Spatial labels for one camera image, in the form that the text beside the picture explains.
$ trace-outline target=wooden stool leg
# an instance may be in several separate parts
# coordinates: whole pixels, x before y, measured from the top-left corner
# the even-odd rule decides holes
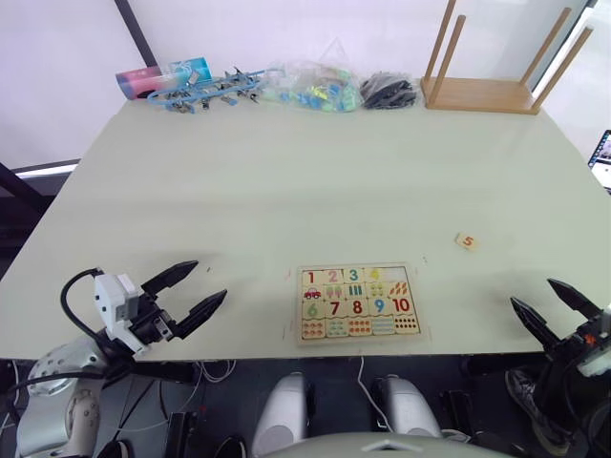
[[[522,85],[526,84],[526,82],[528,81],[528,78],[530,78],[531,74],[533,74],[533,72],[535,71],[535,68],[537,67],[538,63],[540,62],[541,57],[543,57],[547,49],[552,44],[552,41],[554,41],[554,38],[556,38],[556,35],[558,35],[560,28],[562,27],[562,25],[564,24],[564,21],[566,21],[566,18],[568,17],[570,13],[571,13],[570,8],[565,8],[564,10],[562,10],[562,12],[560,13],[560,16],[556,20],[556,24],[554,24],[554,27],[548,33],[547,37],[545,38],[545,41],[543,42],[543,45],[538,50],[537,55],[533,59],[533,62],[531,62],[531,65],[528,67],[528,70],[526,70],[526,73],[524,74],[524,76],[522,76],[522,79],[519,80],[519,84],[522,84]]]
[[[432,69],[435,66],[435,62],[437,61],[437,56],[439,55],[439,49],[441,48],[441,43],[443,43],[443,39],[446,36],[446,30],[448,29],[448,24],[450,23],[450,17],[452,16],[452,11],[454,10],[454,6],[456,5],[456,0],[449,0],[448,6],[446,7],[446,12],[443,15],[443,19],[441,21],[441,26],[439,27],[439,33],[437,34],[437,40],[435,41],[435,46],[432,48],[431,59],[429,60],[429,67],[427,67],[427,72],[424,73],[425,81],[431,77]]]
[[[533,103],[533,107],[532,107],[533,110],[537,111],[541,107],[541,104],[545,100],[545,97],[547,97],[549,93],[552,91],[552,89],[554,89],[554,86],[556,86],[556,83],[558,83],[558,80],[560,79],[562,74],[566,71],[568,66],[571,64],[571,62],[573,61],[573,59],[575,58],[575,56],[577,55],[577,53],[583,46],[583,43],[585,43],[585,40],[588,39],[588,37],[590,36],[590,33],[592,33],[592,29],[590,28],[585,28],[583,30],[583,32],[581,33],[581,35],[579,36],[579,38],[573,45],[573,48],[571,48],[571,51],[569,51],[569,53],[566,54],[566,57],[564,57],[564,60],[562,61],[562,63],[560,64],[560,66],[558,67],[554,75],[552,76],[552,79],[550,79],[550,81],[547,83],[547,86],[545,86],[545,89],[543,89],[543,92],[541,93],[541,95],[537,97],[537,100],[535,100],[535,103]]]
[[[464,14],[461,14],[456,18],[456,25],[454,26],[452,37],[450,38],[450,43],[448,43],[448,48],[446,49],[446,53],[443,56],[443,62],[441,62],[439,74],[437,75],[437,79],[435,79],[435,85],[432,87],[432,92],[429,96],[429,100],[427,100],[428,104],[432,105],[433,103],[435,103],[435,99],[439,94],[439,90],[441,89],[441,83],[443,82],[443,78],[446,76],[446,72],[448,71],[448,67],[450,66],[450,61],[452,60],[452,55],[454,54],[454,49],[456,48],[458,37],[462,32],[462,26],[465,25],[465,19],[467,19],[467,16],[465,16]]]

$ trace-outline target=red car illustration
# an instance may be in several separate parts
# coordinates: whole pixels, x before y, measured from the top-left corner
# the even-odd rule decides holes
[[[306,299],[318,299],[320,297],[321,292],[316,288],[309,288],[304,294],[304,298]]]

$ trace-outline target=number 10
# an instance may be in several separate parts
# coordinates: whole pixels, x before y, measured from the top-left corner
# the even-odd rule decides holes
[[[407,299],[405,298],[401,298],[399,299],[393,299],[392,300],[394,302],[394,307],[397,309],[397,312],[407,312],[408,310],[410,310],[410,303],[408,302]]]

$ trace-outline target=robotic arm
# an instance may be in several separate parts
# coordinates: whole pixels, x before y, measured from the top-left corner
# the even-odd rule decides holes
[[[145,282],[142,294],[127,275],[97,269],[68,282],[62,291],[62,307],[88,335],[50,351],[33,366],[27,381],[30,400],[17,429],[17,456],[92,456],[102,387],[127,375],[133,355],[143,355],[153,342],[185,339],[221,306],[226,290],[198,303],[177,323],[156,304],[159,291],[184,279],[197,264],[192,260],[170,267]],[[66,302],[68,288],[89,274],[94,276],[95,305],[106,326],[97,333]]]

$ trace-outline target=shoe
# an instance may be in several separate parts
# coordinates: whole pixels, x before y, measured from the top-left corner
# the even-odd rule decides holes
[[[505,372],[505,385],[512,399],[531,417],[533,432],[543,448],[555,456],[566,455],[571,434],[539,410],[534,398],[535,380],[521,369],[511,369]]]
[[[219,445],[214,458],[246,458],[244,440],[238,436],[229,436]]]
[[[123,441],[111,441],[97,454],[97,458],[130,458],[130,450]]]

